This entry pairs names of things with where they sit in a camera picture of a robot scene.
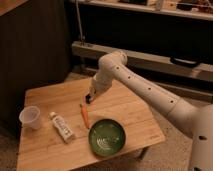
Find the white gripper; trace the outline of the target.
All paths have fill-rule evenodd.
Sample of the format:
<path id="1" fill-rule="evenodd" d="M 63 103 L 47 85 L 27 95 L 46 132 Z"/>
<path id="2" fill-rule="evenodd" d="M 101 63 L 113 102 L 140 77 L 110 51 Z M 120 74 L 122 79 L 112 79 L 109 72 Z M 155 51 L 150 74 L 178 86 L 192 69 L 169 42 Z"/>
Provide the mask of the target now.
<path id="1" fill-rule="evenodd" d="M 101 73 L 97 73 L 92 78 L 88 93 L 92 97 L 92 101 L 101 94 L 105 93 L 112 86 L 112 80 L 112 77 L 103 75 Z"/>

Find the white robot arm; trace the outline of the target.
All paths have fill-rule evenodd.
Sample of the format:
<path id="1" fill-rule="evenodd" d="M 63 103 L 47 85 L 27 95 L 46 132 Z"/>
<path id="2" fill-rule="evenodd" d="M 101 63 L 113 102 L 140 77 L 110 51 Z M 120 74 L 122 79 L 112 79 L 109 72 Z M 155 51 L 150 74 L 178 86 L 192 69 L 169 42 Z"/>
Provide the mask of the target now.
<path id="1" fill-rule="evenodd" d="M 91 103 L 118 80 L 193 140 L 188 171 L 213 171 L 213 104 L 196 107 L 182 97 L 137 75 L 126 67 L 123 51 L 102 56 L 91 80 L 86 102 Z"/>

